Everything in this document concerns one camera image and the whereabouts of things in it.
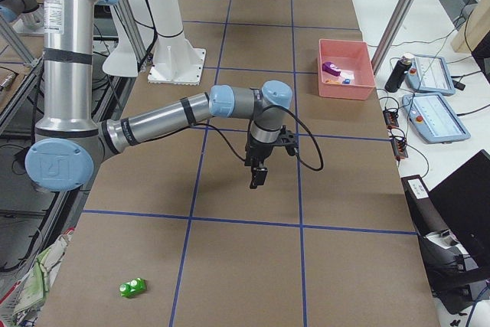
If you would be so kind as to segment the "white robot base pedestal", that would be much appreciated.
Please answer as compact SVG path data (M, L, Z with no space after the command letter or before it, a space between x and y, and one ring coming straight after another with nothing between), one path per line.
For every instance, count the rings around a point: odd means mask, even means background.
M148 0L157 33L150 83L198 85L206 50L185 37L178 0Z

